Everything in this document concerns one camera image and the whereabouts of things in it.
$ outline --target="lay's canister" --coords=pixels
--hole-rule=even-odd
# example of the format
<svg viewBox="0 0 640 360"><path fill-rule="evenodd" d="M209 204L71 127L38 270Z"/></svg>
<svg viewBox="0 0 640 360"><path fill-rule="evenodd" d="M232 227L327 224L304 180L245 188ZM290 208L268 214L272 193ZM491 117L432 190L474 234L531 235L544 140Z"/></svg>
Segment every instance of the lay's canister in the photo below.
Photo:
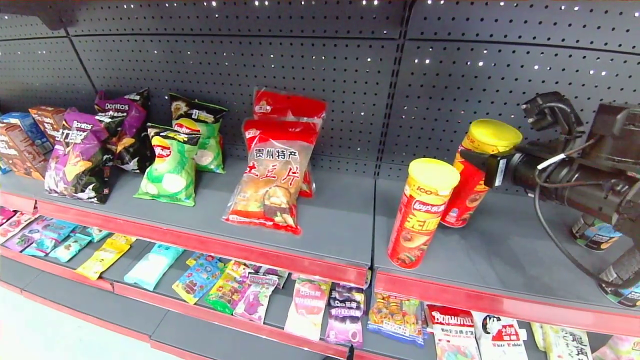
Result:
<svg viewBox="0 0 640 360"><path fill-rule="evenodd" d="M404 269L420 265L460 173L436 159L416 159L409 164L409 176L391 232L387 255Z"/></svg>
<svg viewBox="0 0 640 360"><path fill-rule="evenodd" d="M463 149L495 154L512 149L522 141L522 134L513 126L493 119L479 119L471 123L469 131L458 147L453 166L460 172L460 183L451 194L442 223L463 227L489 190L484 185L484 170L478 169L460 156Z"/></svg>

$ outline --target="yellow lid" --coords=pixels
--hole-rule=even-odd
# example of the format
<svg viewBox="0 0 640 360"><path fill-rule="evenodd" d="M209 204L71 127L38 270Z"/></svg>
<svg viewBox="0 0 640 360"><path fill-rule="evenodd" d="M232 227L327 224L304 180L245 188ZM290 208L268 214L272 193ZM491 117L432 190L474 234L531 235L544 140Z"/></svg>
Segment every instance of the yellow lid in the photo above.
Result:
<svg viewBox="0 0 640 360"><path fill-rule="evenodd" d="M447 195L460 181L460 173L444 161L422 158L409 164L409 176L420 184Z"/></svg>
<svg viewBox="0 0 640 360"><path fill-rule="evenodd" d="M512 148L522 141L515 127L493 119L478 119L469 126L469 136L481 143Z"/></svg>

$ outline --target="purple doritos bag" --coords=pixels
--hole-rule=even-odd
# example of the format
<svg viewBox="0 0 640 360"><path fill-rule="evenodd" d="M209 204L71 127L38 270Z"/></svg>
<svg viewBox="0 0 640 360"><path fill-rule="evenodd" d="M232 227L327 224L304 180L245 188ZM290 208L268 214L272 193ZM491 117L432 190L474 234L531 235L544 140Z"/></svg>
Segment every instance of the purple doritos bag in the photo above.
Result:
<svg viewBox="0 0 640 360"><path fill-rule="evenodd" d="M47 165L45 191L104 204L109 196L109 164L113 162L113 151L104 144L117 136L124 120L68 109Z"/></svg>
<svg viewBox="0 0 640 360"><path fill-rule="evenodd" d="M127 171L144 174L156 158L146 127L148 105L148 88L113 100L100 91L95 98L98 115L125 117L122 130L107 147L115 153L113 163Z"/></svg>

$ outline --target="floor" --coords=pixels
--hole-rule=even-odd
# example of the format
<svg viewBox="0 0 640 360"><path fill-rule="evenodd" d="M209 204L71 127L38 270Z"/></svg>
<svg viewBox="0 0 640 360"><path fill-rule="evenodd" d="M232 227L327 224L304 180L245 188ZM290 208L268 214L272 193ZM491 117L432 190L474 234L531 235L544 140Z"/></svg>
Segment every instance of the floor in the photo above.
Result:
<svg viewBox="0 0 640 360"><path fill-rule="evenodd" d="M0 288L0 359L178 360Z"/></svg>

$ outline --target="green lay's bag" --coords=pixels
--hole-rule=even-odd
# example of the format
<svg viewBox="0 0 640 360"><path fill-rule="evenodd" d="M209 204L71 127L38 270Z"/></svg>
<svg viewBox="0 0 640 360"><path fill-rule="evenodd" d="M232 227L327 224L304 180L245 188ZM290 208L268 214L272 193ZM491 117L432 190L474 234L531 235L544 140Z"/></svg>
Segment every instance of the green lay's bag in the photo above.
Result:
<svg viewBox="0 0 640 360"><path fill-rule="evenodd" d="M170 127L148 125L156 160L145 172L134 195L174 204L195 205L195 161L200 134L181 133Z"/></svg>
<svg viewBox="0 0 640 360"><path fill-rule="evenodd" d="M228 110L169 93L173 128L181 133L200 133L196 169L225 173L222 164L220 121Z"/></svg>

